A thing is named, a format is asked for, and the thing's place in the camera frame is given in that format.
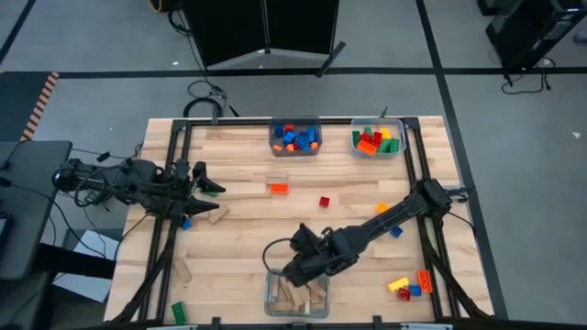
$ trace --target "wooden plank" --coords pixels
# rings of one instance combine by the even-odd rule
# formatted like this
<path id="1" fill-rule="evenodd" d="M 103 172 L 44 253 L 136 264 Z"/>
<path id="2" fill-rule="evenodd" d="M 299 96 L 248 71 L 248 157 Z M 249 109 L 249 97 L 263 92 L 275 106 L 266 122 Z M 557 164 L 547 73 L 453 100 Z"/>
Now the wooden plank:
<path id="1" fill-rule="evenodd" d="M 432 176 L 442 184 L 459 185 L 444 119 L 425 116 L 420 117 L 420 123 Z M 171 124 L 170 119 L 149 121 L 141 158 L 164 165 Z M 327 226 L 360 225 L 375 216 L 375 204 L 397 204 L 409 192 L 404 155 L 388 160 L 354 159 L 349 154 L 349 130 L 348 126 L 323 126 L 324 143 L 315 157 L 275 158 L 269 146 L 261 143 L 267 138 L 265 126 L 195 129 L 189 161 L 205 161 L 208 176 L 227 188 L 214 200 L 230 212 L 215 224 L 207 221 L 208 214 L 199 214 L 192 218 L 193 228 L 178 233 L 174 258 L 184 259 L 193 279 L 181 283 L 173 273 L 168 303 L 183 301 L 194 324 L 207 324 L 211 317 L 219 315 L 223 323 L 235 324 L 296 321 L 272 318 L 264 312 L 267 270 L 260 261 L 264 247 L 276 238 L 290 237 L 302 222 L 316 233 Z M 413 156 L 419 174 L 417 153 L 413 152 Z M 268 193 L 266 176 L 275 172 L 287 173 L 289 195 Z M 321 196 L 330 199 L 326 209 L 318 205 Z M 469 219 L 466 204 L 453 204 L 452 211 Z M 143 214 L 142 207 L 131 206 L 126 230 Z M 122 243 L 106 320 L 122 310 L 144 278 L 153 224 L 154 219 L 146 219 Z M 168 227 L 167 223 L 163 226 L 161 244 Z M 330 278 L 330 315 L 316 322 L 368 323 L 375 314 L 385 322 L 434 320 L 429 295 L 401 302 L 385 288 L 388 282 L 402 277 L 415 282 L 416 272 L 424 268 L 415 221 L 405 222 L 402 229 L 404 233 L 397 239 L 384 235 L 371 242 L 356 265 Z M 444 233 L 454 276 L 471 298 L 491 313 L 491 300 L 471 229 L 447 215 Z M 267 262 L 270 267 L 280 268 L 293 255 L 284 242 L 268 251 Z M 155 289 L 150 297 L 151 316 L 158 293 Z M 278 299 L 292 300 L 293 297 L 286 296 L 288 293 L 280 290 Z M 440 297 L 443 312 L 448 314 L 446 293 L 442 290 Z M 315 308 L 311 301 L 310 309 Z M 165 320 L 173 323 L 171 313 L 166 313 Z"/>

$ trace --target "plastic container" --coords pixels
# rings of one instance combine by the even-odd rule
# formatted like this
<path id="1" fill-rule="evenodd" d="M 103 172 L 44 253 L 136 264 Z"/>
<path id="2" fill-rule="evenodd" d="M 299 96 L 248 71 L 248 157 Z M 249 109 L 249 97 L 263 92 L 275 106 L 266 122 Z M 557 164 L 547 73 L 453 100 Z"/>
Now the plastic container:
<path id="1" fill-rule="evenodd" d="M 308 128 L 314 127 L 316 129 L 318 147 L 310 150 L 287 150 L 286 145 L 283 144 L 283 138 L 275 136 L 275 128 L 285 127 L 285 125 L 293 125 L 293 132 L 296 133 L 296 138 L 299 137 L 300 132 L 306 132 Z M 282 150 L 279 151 L 273 148 L 275 145 L 280 146 Z M 320 151 L 321 146 L 322 126 L 320 125 L 320 118 L 315 115 L 289 118 L 273 117 L 269 121 L 269 148 L 275 157 L 315 156 Z"/>
<path id="2" fill-rule="evenodd" d="M 324 310 L 315 310 L 310 313 L 304 312 L 272 312 L 269 310 L 269 304 L 274 303 L 276 300 L 273 298 L 275 295 L 273 294 L 273 287 L 276 281 L 279 280 L 279 276 L 267 272 L 267 280 L 265 283 L 265 313 L 268 316 L 273 317 L 303 317 L 303 318 L 312 318 L 312 319 L 323 319 L 327 318 L 330 314 L 330 278 L 326 275 L 321 275 L 316 280 L 320 287 L 322 287 L 327 292 L 327 296 L 325 298 L 325 309 Z"/>
<path id="3" fill-rule="evenodd" d="M 399 139 L 399 149 L 396 152 L 381 153 L 377 152 L 373 156 L 369 156 L 357 148 L 355 148 L 352 141 L 352 132 L 359 131 L 361 134 L 365 130 L 365 127 L 370 127 L 371 131 L 381 132 L 383 128 L 389 129 L 392 138 Z M 355 118 L 350 122 L 350 152 L 353 156 L 362 159 L 376 159 L 384 160 L 390 159 L 391 157 L 403 153 L 405 150 L 405 126 L 404 122 L 395 118 Z"/>

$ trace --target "wooden table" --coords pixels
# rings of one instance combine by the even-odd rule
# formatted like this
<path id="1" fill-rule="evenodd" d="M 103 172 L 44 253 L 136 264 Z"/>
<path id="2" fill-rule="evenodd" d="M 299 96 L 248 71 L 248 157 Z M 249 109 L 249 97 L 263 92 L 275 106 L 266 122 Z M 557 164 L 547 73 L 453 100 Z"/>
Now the wooden table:
<path id="1" fill-rule="evenodd" d="M 443 118 L 419 119 L 432 177 L 443 185 L 459 185 Z M 164 166 L 171 124 L 171 119 L 149 121 L 141 158 Z M 349 126 L 322 126 L 322 132 L 324 143 L 317 156 L 275 158 L 267 143 L 266 126 L 194 129 L 190 164 L 206 162 L 208 176 L 227 188 L 216 200 L 230 211 L 215 225 L 205 220 L 207 214 L 197 215 L 191 229 L 178 232 L 174 256 L 185 259 L 193 279 L 183 284 L 175 271 L 172 273 L 166 324 L 173 324 L 170 306 L 178 301 L 184 302 L 192 324 L 210 324 L 213 316 L 222 317 L 223 324 L 295 321 L 271 318 L 263 310 L 267 275 L 260 258 L 263 248 L 276 238 L 290 237 L 300 222 L 316 233 L 326 226 L 359 225 L 375 215 L 378 202 L 396 204 L 408 194 L 404 155 L 388 160 L 353 159 L 349 153 Z M 419 176 L 414 137 L 408 136 Z M 181 145 L 178 143 L 175 158 Z M 269 194 L 265 184 L 268 171 L 289 173 L 289 195 Z M 321 196 L 330 198 L 327 209 L 318 206 Z M 454 203 L 452 212 L 469 217 L 466 204 Z M 132 206 L 125 232 L 143 214 L 140 206 Z M 491 300 L 471 228 L 451 215 L 444 220 L 453 274 L 469 296 L 491 314 Z M 143 281 L 153 224 L 154 219 L 147 218 L 122 243 L 105 320 L 121 311 Z M 167 228 L 166 222 L 161 248 Z M 404 233 L 399 238 L 377 238 L 355 266 L 330 279 L 330 316 L 317 322 L 368 323 L 373 315 L 381 315 L 384 322 L 434 320 L 429 294 L 403 302 L 386 290 L 386 283 L 402 277 L 416 282 L 416 272 L 424 269 L 415 219 L 404 223 L 402 229 Z M 269 251 L 268 263 L 279 268 L 293 255 L 287 244 L 278 244 Z M 445 286 L 438 278 L 443 313 L 449 315 Z M 151 292 L 150 317 L 155 315 L 158 294 L 156 282 Z"/>

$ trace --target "white paper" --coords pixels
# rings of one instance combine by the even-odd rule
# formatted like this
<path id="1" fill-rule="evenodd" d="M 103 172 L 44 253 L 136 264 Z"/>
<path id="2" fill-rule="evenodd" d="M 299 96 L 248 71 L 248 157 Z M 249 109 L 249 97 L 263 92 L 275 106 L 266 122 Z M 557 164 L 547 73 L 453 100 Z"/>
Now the white paper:
<path id="1" fill-rule="evenodd" d="M 106 242 L 106 248 L 104 248 L 104 243 L 100 237 Z M 104 253 L 105 249 L 106 257 L 110 260 L 114 260 L 114 253 L 118 246 L 118 242 L 114 239 L 99 235 L 91 230 L 86 230 L 82 236 L 82 242 L 84 242 L 86 246 L 93 248 L 96 251 L 100 251 L 100 253 Z M 83 246 L 82 243 L 78 243 L 73 251 L 89 256 L 102 257 Z M 112 280 L 65 274 L 58 280 L 54 281 L 53 284 L 65 290 L 81 294 L 84 297 L 103 303 L 110 292 Z"/>

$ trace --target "yellow lego brick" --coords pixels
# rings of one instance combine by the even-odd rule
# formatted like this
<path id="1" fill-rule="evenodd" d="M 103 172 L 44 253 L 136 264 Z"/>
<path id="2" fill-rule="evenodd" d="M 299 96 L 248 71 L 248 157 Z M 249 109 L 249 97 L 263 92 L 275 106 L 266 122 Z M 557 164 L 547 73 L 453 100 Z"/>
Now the yellow lego brick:
<path id="1" fill-rule="evenodd" d="M 375 206 L 375 212 L 380 215 L 383 212 L 387 211 L 390 209 L 390 205 L 386 204 L 386 203 L 378 203 L 377 206 Z"/>
<path id="2" fill-rule="evenodd" d="M 382 128 L 382 139 L 383 138 L 392 138 L 392 134 L 389 132 L 389 129 Z"/>
<path id="3" fill-rule="evenodd" d="M 404 286 L 408 286 L 409 284 L 410 284 L 410 281 L 407 280 L 407 278 L 401 278 L 399 280 L 395 280 L 395 281 L 387 284 L 387 289 L 389 289 L 389 291 L 391 291 L 391 292 L 396 292 L 400 288 L 402 288 Z"/>

